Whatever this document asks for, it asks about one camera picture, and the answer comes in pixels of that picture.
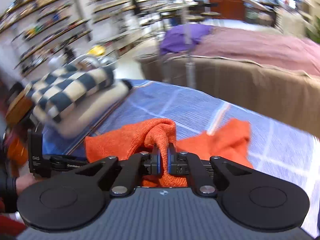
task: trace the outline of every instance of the circular pad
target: circular pad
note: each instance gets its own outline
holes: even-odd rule
[[[249,197],[256,205],[266,208],[279,207],[287,201],[287,195],[275,187],[257,187]]]
[[[254,174],[235,177],[223,192],[221,204],[231,219],[247,227],[283,231],[301,226],[309,198],[290,182]]]
[[[105,206],[105,195],[90,177],[57,176],[26,188],[18,198],[18,211],[32,227],[68,230],[96,218]]]

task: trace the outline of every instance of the metal screw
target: metal screw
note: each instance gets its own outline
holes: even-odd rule
[[[210,193],[215,192],[216,189],[215,189],[214,187],[212,187],[212,186],[206,185],[206,186],[201,186],[201,187],[199,188],[199,190],[200,190],[200,192],[203,193],[203,194],[210,194]]]
[[[126,193],[128,190],[126,187],[124,186],[115,186],[112,188],[112,192],[114,194],[123,194],[123,193]]]

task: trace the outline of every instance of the green leaves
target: green leaves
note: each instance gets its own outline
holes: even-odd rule
[[[316,29],[316,33],[312,32],[308,28],[306,28],[306,33],[309,39],[320,44],[320,18],[318,16],[315,16],[315,17],[316,17],[316,24],[314,25],[314,27]]]

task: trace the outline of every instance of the wooden door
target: wooden door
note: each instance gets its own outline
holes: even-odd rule
[[[214,12],[221,13],[220,18],[232,20],[244,20],[244,2],[241,0],[209,0],[210,3],[217,3],[212,7]]]

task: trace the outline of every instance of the black sleeve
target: black sleeve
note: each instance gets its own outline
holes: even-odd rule
[[[3,166],[0,166],[0,197],[3,199],[5,212],[17,211],[16,178],[9,177]]]

